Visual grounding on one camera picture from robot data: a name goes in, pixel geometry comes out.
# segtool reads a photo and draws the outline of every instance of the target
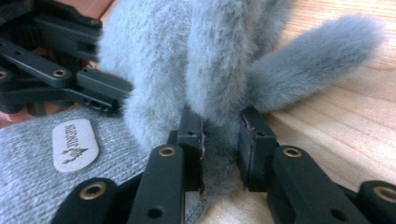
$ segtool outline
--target gray fabric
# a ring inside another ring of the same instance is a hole
[[[62,174],[53,166],[51,132],[71,119],[91,121],[100,154],[82,171]],[[82,181],[105,177],[119,185],[142,172],[147,160],[148,153],[136,146],[120,116],[106,117],[85,108],[1,129],[0,223],[50,223],[58,206]],[[197,202],[199,197],[187,198],[186,220],[194,223],[205,204]]]

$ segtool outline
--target gray plush toy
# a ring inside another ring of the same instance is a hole
[[[344,16],[275,50],[291,0],[120,0],[99,41],[101,69],[134,84],[124,120],[150,151],[184,105],[207,120],[205,198],[236,189],[238,114],[267,113],[321,91],[381,43],[377,24]]]

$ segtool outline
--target plush toy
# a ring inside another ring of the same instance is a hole
[[[205,198],[237,185],[238,115],[321,91],[369,58],[378,25],[344,16],[275,50],[291,0],[120,0],[99,41],[101,69],[134,84],[124,120],[139,146],[166,143],[188,105],[207,120]]]

